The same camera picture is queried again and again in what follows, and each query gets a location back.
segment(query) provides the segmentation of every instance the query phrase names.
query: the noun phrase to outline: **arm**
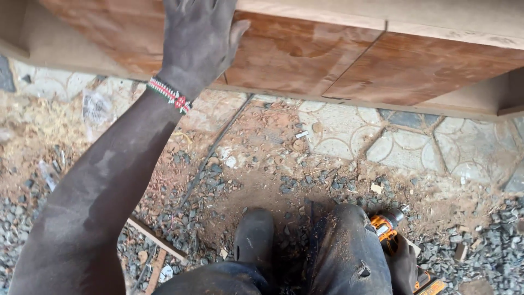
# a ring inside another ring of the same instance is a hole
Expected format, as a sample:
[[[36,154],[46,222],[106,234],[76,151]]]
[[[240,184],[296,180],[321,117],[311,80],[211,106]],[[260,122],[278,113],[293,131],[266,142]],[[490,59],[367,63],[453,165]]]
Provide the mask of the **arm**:
[[[249,22],[236,0],[165,0],[158,77],[194,100],[233,61]],[[148,89],[76,162],[49,196],[22,250],[9,294],[125,294],[116,243],[181,118]]]

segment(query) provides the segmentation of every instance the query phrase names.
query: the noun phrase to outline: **hand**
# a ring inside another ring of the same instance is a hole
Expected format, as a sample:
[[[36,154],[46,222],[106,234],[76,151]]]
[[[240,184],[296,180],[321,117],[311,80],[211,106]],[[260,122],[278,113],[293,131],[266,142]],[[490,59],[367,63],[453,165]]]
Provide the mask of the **hand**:
[[[415,249],[408,245],[406,238],[398,237],[397,252],[386,259],[391,273],[391,285],[394,295],[411,295],[417,282],[417,256]]]
[[[232,25],[237,0],[163,0],[166,9],[158,77],[194,100],[233,62],[250,21]]]

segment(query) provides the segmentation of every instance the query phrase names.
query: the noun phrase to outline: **plywood panel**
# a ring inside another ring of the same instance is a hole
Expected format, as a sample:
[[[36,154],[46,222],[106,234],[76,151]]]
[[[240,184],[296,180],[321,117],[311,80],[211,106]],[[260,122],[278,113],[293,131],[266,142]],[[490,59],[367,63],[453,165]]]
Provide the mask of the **plywood panel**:
[[[236,12],[251,28],[241,40],[227,83],[321,95],[381,30]]]
[[[412,106],[524,66],[524,50],[386,32],[324,93]]]

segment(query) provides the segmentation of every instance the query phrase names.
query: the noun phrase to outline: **dirt ground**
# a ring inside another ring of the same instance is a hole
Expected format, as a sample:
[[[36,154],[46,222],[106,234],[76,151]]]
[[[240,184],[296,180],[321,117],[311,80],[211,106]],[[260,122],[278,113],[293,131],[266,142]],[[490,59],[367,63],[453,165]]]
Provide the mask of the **dirt ground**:
[[[62,103],[1,93],[0,99],[0,128],[8,138],[0,147],[0,194],[17,203],[19,195],[30,193],[24,181],[34,173],[41,174],[40,160],[48,165],[55,160],[60,166],[57,177],[60,178],[90,142],[85,136],[81,99]],[[304,138],[294,137],[301,132],[296,126],[300,123],[296,108],[283,103],[274,103],[268,108],[263,101],[255,100],[224,137],[216,158],[224,168],[224,178],[232,181],[228,191],[214,196],[203,195],[196,189],[191,196],[209,199],[204,210],[207,217],[202,218],[204,226],[199,232],[204,243],[217,242],[225,230],[234,232],[246,207],[266,208],[273,212],[279,230],[286,225],[293,230],[301,223],[311,222],[310,214],[304,212],[306,202],[317,204],[313,219],[318,219],[336,204],[333,199],[349,203],[363,200],[369,213],[390,207],[394,201],[409,205],[412,220],[402,222],[399,231],[412,238],[425,234],[444,242],[449,238],[446,229],[450,227],[464,225],[473,229],[487,225],[488,213],[505,197],[475,183],[461,185],[458,178],[396,170],[365,159],[347,161],[312,154]],[[146,223],[155,223],[163,204],[170,202],[166,200],[166,191],[185,192],[217,136],[217,132],[195,129],[187,120],[179,126],[158,161],[145,197],[137,206]],[[173,154],[178,151],[189,155],[189,163],[173,161]],[[231,165],[228,160],[232,158],[235,163]],[[298,182],[306,176],[317,180],[322,171],[327,172],[325,184],[315,182],[311,187],[298,186],[288,194],[282,193],[285,182],[282,177]],[[356,190],[332,189],[334,177],[355,180]],[[377,195],[370,189],[373,182],[380,185],[378,177],[382,177],[382,182],[389,182],[393,196],[388,197],[385,192]],[[45,181],[39,178],[37,185],[43,186]],[[178,194],[173,200],[174,207],[179,205],[181,197],[182,194]],[[213,218],[213,212],[225,218]],[[478,291],[484,287],[471,283],[464,287],[462,294],[480,294],[468,291],[471,288]]]

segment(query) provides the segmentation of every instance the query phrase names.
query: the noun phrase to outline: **cable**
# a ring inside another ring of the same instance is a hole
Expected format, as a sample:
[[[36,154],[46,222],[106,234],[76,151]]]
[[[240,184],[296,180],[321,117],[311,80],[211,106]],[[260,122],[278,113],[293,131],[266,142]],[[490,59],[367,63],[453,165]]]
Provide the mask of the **cable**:
[[[204,167],[205,165],[208,163],[209,161],[209,158],[211,158],[211,156],[213,155],[213,153],[215,152],[215,149],[216,149],[216,146],[219,144],[220,140],[222,140],[222,138],[224,137],[224,135],[227,133],[227,131],[229,130],[229,128],[231,128],[231,126],[233,125],[233,123],[235,123],[236,119],[238,118],[238,116],[244,111],[244,109],[246,108],[247,104],[251,101],[251,99],[253,99],[255,95],[253,93],[250,93],[247,97],[247,100],[244,102],[244,104],[240,107],[240,109],[238,109],[238,111],[236,111],[236,114],[233,116],[233,118],[231,118],[230,122],[227,124],[227,126],[222,130],[222,132],[220,133],[219,137],[215,140],[215,143],[213,143],[213,145],[211,146],[211,148],[209,149],[209,153],[208,153],[208,156],[204,159],[204,161],[202,162],[202,164],[200,164],[200,167],[198,169],[198,172],[196,173],[195,175],[195,178],[193,179],[192,182],[189,183],[189,186],[188,186],[188,191],[185,193],[185,196],[184,196],[184,199],[182,199],[182,202],[179,206],[179,208],[182,208],[182,206],[187,202],[188,198],[189,198],[189,195],[191,194],[191,191],[193,190],[193,188],[198,184],[198,182],[200,181],[200,174],[202,173],[202,171],[204,171]]]

